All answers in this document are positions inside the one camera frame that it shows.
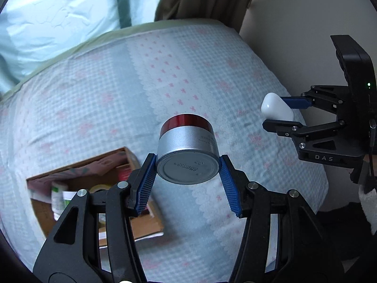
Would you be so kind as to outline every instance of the blue gripper pad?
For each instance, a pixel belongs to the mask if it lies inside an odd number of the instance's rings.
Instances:
[[[236,183],[231,176],[228,166],[226,165],[222,157],[220,157],[220,163],[221,168],[219,175],[225,190],[225,194],[227,195],[230,210],[236,213],[236,216],[240,218],[240,216],[242,215],[242,207],[239,191],[237,189]]]
[[[154,154],[136,193],[135,211],[137,211],[138,215],[145,210],[150,192],[156,179],[156,157],[157,156]]]

